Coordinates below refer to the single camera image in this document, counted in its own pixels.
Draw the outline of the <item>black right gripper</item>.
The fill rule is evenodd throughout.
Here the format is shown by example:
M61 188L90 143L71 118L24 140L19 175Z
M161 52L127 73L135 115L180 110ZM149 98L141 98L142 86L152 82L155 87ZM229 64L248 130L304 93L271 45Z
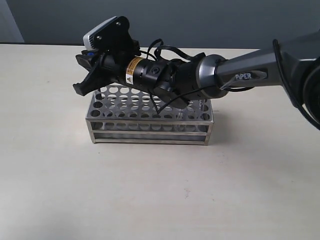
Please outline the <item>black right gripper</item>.
M88 71L82 82L74 83L74 91L85 96L112 83L145 92L171 91L173 66L167 60L141 57L140 44L129 33L130 23L118 16L99 32L94 41L94 55L77 54L77 63Z

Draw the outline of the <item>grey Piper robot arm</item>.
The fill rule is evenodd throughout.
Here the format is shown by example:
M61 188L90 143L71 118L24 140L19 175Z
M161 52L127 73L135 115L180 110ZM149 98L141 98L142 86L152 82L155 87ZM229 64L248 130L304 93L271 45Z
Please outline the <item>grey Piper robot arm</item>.
M76 56L87 76L73 88L80 96L113 83L159 97L164 107L184 109L194 100L219 99L256 87L281 86L292 105L315 128L320 126L320 33L232 59L218 54L188 55L154 40L142 51L129 34L130 23L115 16L83 36Z

